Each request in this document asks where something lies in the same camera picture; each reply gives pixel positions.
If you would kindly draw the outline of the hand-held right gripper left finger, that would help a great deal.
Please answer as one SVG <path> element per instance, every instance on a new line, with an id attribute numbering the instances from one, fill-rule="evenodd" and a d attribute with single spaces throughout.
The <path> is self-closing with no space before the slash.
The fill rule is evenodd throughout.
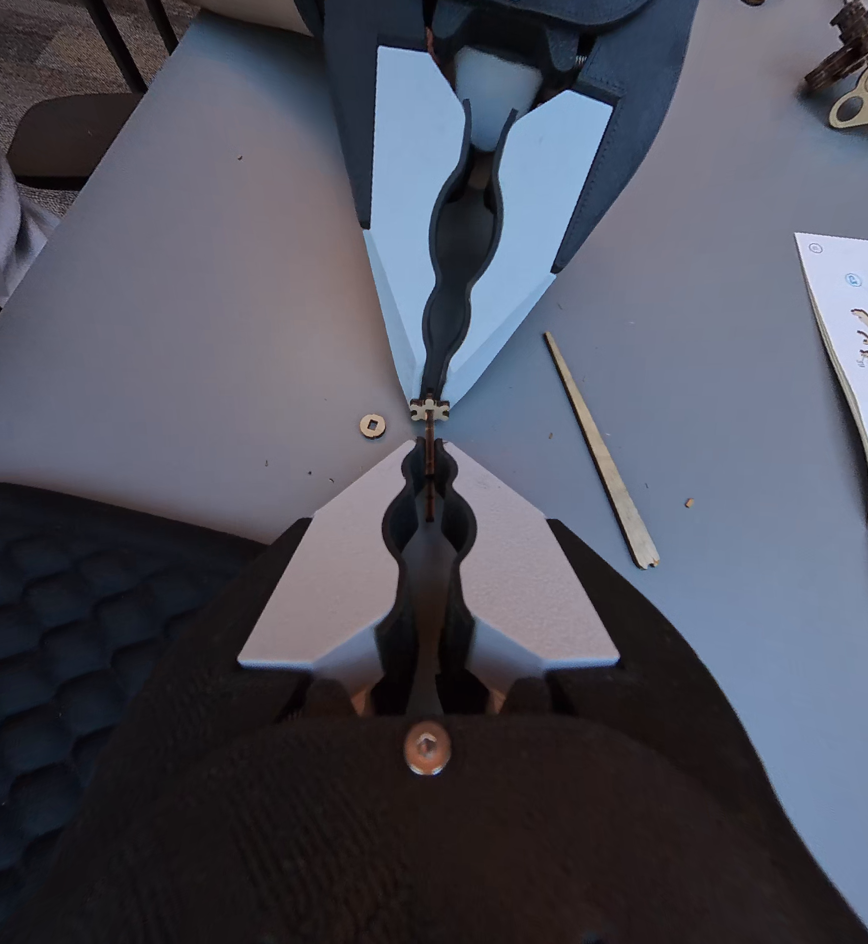
<path id="1" fill-rule="evenodd" d="M 413 447 L 404 442 L 315 513 L 239 653 L 242 667 L 308 670 L 350 694 L 382 678 L 374 631 L 399 577 L 383 517 L 404 489 Z"/>

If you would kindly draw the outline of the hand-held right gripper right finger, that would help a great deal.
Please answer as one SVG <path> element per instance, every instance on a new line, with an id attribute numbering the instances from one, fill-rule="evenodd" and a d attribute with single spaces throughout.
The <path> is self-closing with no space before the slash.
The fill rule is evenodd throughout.
<path id="1" fill-rule="evenodd" d="M 473 617 L 465 667 L 506 694 L 559 669 L 609 667 L 620 654 L 544 514 L 453 443 L 453 487 L 471 508 L 473 546 L 459 564 Z"/>

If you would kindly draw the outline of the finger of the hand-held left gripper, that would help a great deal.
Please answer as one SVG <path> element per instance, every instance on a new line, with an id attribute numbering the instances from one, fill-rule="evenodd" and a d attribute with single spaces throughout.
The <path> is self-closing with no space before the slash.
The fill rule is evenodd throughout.
<path id="1" fill-rule="evenodd" d="M 436 285 L 432 217 L 465 149 L 466 115 L 426 52 L 379 46 L 370 198 L 364 232 L 398 380 L 420 395 L 423 317 Z"/>
<path id="2" fill-rule="evenodd" d="M 466 336 L 442 398 L 455 404 L 486 370 L 545 290 L 613 108 L 564 91 L 511 124 L 495 174 L 499 235 L 470 294 Z"/>

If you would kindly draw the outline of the flat wooden stick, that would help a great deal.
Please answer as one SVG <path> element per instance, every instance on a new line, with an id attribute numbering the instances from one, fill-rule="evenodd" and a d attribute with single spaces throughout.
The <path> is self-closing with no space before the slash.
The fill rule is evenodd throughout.
<path id="1" fill-rule="evenodd" d="M 605 439 L 598 430 L 588 405 L 581 395 L 552 333 L 546 331 L 543 338 L 569 398 L 570 407 L 582 431 L 587 448 L 592 455 L 593 463 L 625 538 L 630 555 L 640 569 L 646 570 L 655 567 L 659 564 L 656 546 L 607 448 Z"/>

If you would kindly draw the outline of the black honeycomb cushion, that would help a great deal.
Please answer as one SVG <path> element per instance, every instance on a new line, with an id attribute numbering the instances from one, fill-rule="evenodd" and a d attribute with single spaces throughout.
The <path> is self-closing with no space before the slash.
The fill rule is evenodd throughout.
<path id="1" fill-rule="evenodd" d="M 0 483 L 0 923 L 168 644 L 263 546 Z"/>

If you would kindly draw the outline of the dark chair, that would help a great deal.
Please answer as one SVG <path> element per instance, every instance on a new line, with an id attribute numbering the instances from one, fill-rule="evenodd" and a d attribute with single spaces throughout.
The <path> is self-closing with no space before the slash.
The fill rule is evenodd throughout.
<path id="1" fill-rule="evenodd" d="M 8 150 L 15 177 L 78 191 L 97 168 L 188 26 L 188 2 L 105 2 L 116 53 L 84 2 L 33 2 L 52 34 L 30 60 L 31 100 Z"/>

